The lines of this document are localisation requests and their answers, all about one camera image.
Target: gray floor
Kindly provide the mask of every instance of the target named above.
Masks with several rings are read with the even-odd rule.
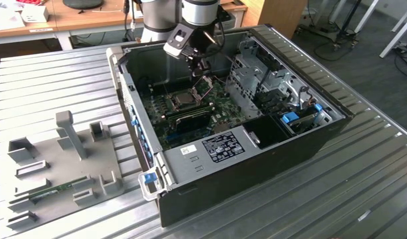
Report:
[[[317,8],[320,2],[320,0],[309,0],[309,7]],[[329,9],[332,9],[335,4],[335,1],[331,2]],[[351,9],[352,1],[348,2],[340,14],[339,21],[345,18],[348,10]],[[357,9],[349,29],[355,29],[365,10],[367,8],[363,6]],[[407,129],[407,77],[395,68],[393,52],[384,59],[379,57],[380,52],[395,36],[391,29],[396,22],[393,18],[375,12],[359,35],[359,45],[348,55],[335,62],[325,61],[313,54],[313,48],[328,41],[324,37],[316,36],[309,32],[303,32],[292,40]],[[407,41],[407,34],[403,37],[403,41]],[[340,49],[339,53],[333,53],[331,49],[329,46],[325,46],[319,50],[319,53],[329,59],[348,50],[348,48],[344,48]],[[400,59],[397,60],[397,64],[407,72],[407,65]]]

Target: blue clip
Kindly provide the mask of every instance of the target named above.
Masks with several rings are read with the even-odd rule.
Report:
[[[315,104],[315,109],[320,112],[323,110],[323,106],[320,104]]]
[[[295,112],[289,112],[289,113],[283,115],[283,120],[284,120],[285,123],[289,123],[289,122],[292,122],[297,119],[299,119],[299,116],[296,115]]]
[[[145,181],[144,181],[145,184],[152,183],[153,181],[157,180],[157,175],[156,175],[156,173],[148,173],[148,174],[145,174],[145,175],[144,175],[144,179],[145,179]]]

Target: metal table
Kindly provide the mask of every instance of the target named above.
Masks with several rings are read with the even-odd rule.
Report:
[[[1,59],[0,142],[18,135],[32,142],[56,137],[48,122],[61,109],[72,111],[76,130],[101,120],[128,188],[18,238],[407,238],[405,130],[273,29],[257,30],[357,115],[311,160],[168,228],[136,181],[140,166],[104,55],[109,46]],[[2,219],[8,168],[0,156],[0,237],[12,234]]]

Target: white sticker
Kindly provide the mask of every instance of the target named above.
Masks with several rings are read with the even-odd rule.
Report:
[[[189,154],[189,153],[192,153],[194,151],[197,151],[194,145],[190,145],[190,146],[186,146],[186,147],[181,148],[182,155],[186,155],[186,154]]]
[[[41,31],[53,31],[53,29],[52,28],[41,28],[41,29],[29,30],[29,32],[41,32]]]

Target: power supply label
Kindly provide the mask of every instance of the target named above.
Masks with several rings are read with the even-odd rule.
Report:
[[[202,145],[216,163],[245,152],[232,132],[202,141]]]

